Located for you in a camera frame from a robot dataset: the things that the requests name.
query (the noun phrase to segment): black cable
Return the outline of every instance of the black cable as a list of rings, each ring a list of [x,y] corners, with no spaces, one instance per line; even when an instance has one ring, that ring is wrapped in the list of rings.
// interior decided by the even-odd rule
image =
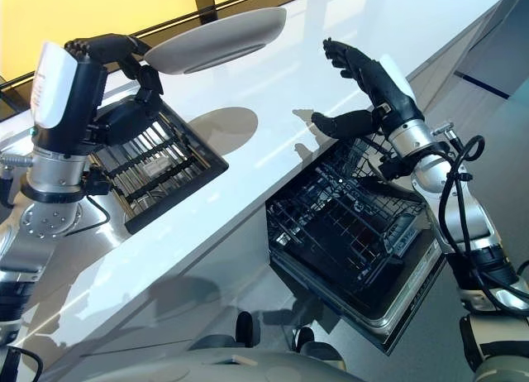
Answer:
[[[478,144],[478,148],[476,149],[475,153],[473,153],[472,155],[469,155],[470,151],[474,148],[476,144]],[[520,309],[510,308],[504,305],[493,295],[493,293],[490,291],[486,283],[483,281],[483,277],[488,279],[489,281],[492,281],[500,288],[505,289],[509,293],[517,296],[522,301],[524,298],[529,299],[529,295],[507,284],[504,284],[503,282],[497,280],[496,278],[489,275],[488,273],[485,273],[479,270],[479,267],[476,265],[474,258],[470,256],[471,248],[470,248],[469,228],[466,223],[465,199],[463,197],[461,177],[459,176],[459,168],[463,160],[470,160],[470,161],[477,160],[484,151],[484,144],[485,144],[485,140],[482,136],[474,136],[465,145],[463,150],[458,154],[455,161],[450,163],[451,165],[450,173],[447,175],[445,187],[443,188],[443,191],[441,194],[441,200],[439,204],[439,225],[441,227],[441,232],[445,236],[446,240],[449,242],[450,246],[452,246],[454,251],[458,255],[468,260],[468,262],[471,264],[473,268],[471,270],[472,275],[478,282],[479,287],[483,290],[485,296],[493,304],[493,306],[513,316],[526,318],[526,317],[529,317],[529,309],[520,310]],[[443,158],[449,161],[449,159],[446,156],[443,156]],[[463,241],[465,244],[465,251],[461,251],[461,249],[455,242],[454,237],[450,234],[450,231],[448,230],[448,226],[446,225],[446,205],[448,203],[448,198],[450,197],[450,192],[454,184],[455,184],[455,191],[457,195],[458,208],[460,211],[460,223],[461,223],[461,231],[463,232]]]
[[[522,262],[522,264],[518,267],[516,274],[521,275],[523,271],[526,269],[526,267],[529,266],[529,260],[526,260],[525,262]]]
[[[105,216],[105,219],[101,222],[98,222],[98,223],[94,223],[93,225],[90,225],[89,227],[83,227],[81,229],[78,229],[76,231],[72,231],[72,232],[69,232],[69,233],[66,233],[64,236],[72,236],[72,235],[75,235],[77,233],[81,233],[81,232],[84,232],[84,231],[87,231],[88,229],[94,229],[95,227],[100,227],[101,225],[104,225],[105,223],[109,222],[110,221],[110,214],[108,213],[107,210],[105,210],[101,205],[99,205],[93,198],[91,198],[90,196],[87,196],[86,199],[95,207],[97,208],[100,212],[103,213],[103,215]]]
[[[12,350],[14,350],[14,351],[19,351],[23,355],[26,355],[26,356],[32,358],[36,362],[36,371],[35,371],[35,376],[33,377],[33,381],[32,382],[37,382],[37,380],[39,380],[39,378],[41,377],[42,371],[44,369],[44,362],[39,357],[39,355],[37,355],[33,351],[28,351],[27,349],[24,349],[24,348],[21,348],[21,347],[15,347],[15,346],[9,346],[9,347]]]

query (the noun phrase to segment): robotic hand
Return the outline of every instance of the robotic hand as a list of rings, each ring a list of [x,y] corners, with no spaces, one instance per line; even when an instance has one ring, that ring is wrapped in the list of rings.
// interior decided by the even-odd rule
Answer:
[[[367,93],[374,109],[334,118],[315,112],[312,121],[337,139],[384,135],[394,153],[381,158],[375,173],[387,181],[409,175],[428,206],[461,302],[469,310],[460,320],[460,331],[467,361],[477,370],[475,380],[529,380],[529,287],[506,257],[490,217],[470,193],[472,175],[463,166],[463,161],[479,158],[484,138],[475,136],[463,146],[452,125],[432,131],[408,82],[387,56],[378,62],[331,39],[323,41],[323,48],[341,76],[354,79]],[[441,133],[455,158],[448,143],[434,138]]]
[[[0,155],[2,165],[29,167],[13,205],[7,203],[9,179],[2,177],[2,203],[12,209],[0,224],[2,382],[17,379],[21,353],[39,363],[38,379],[42,370],[38,356],[8,345],[17,337],[24,306],[59,240],[80,231],[74,231],[81,218],[79,201],[110,190],[101,170],[91,166],[86,171],[88,154],[139,135],[162,106],[158,72],[132,56],[149,49],[133,36],[114,34],[76,39],[64,49],[52,43],[43,48],[31,93],[36,123],[32,155]],[[111,62],[117,62],[129,79],[136,79],[140,89],[98,109],[107,81],[105,64]]]

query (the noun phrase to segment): dishwasher rack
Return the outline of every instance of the dishwasher rack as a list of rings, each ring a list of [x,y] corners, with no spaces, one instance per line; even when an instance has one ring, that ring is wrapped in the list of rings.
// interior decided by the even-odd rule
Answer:
[[[398,268],[424,204],[373,174],[369,155],[380,152],[391,152],[387,141],[340,141],[280,189],[267,202],[270,250],[295,256],[345,295]]]
[[[90,157],[112,181],[112,193],[130,233],[138,232],[228,168],[165,104],[138,137],[102,148]]]

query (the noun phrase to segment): metal basket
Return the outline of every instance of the metal basket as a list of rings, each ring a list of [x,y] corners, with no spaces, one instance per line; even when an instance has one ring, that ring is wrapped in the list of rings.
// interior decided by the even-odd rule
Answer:
[[[112,181],[130,233],[139,231],[228,167],[167,105],[123,145],[91,154]]]
[[[369,286],[403,256],[424,208],[373,174],[369,155],[390,152],[387,141],[340,141],[309,165],[267,203],[271,250],[287,251],[347,292]]]

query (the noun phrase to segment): white countertop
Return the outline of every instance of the white countertop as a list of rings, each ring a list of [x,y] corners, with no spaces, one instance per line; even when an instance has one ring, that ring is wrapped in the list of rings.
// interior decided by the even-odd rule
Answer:
[[[255,134],[224,156],[230,165],[225,173],[83,270],[62,309],[51,305],[57,293],[28,309],[24,322],[33,325],[37,307],[49,310],[39,309],[39,327],[29,335],[23,327],[18,343],[49,323],[59,325],[49,336],[57,346],[67,350],[83,341],[160,276],[176,265],[184,270],[254,212],[305,165],[300,153],[313,158],[325,150],[331,141],[316,137],[292,110],[336,115],[368,107],[369,99],[325,59],[324,38],[375,59],[390,54],[411,74],[498,1],[296,0],[285,5],[283,33],[264,49],[196,74],[162,74],[163,99],[184,120],[245,107],[257,115]],[[112,74],[107,89],[126,82]],[[15,122],[30,125],[29,113]],[[56,360],[41,355],[47,364]]]

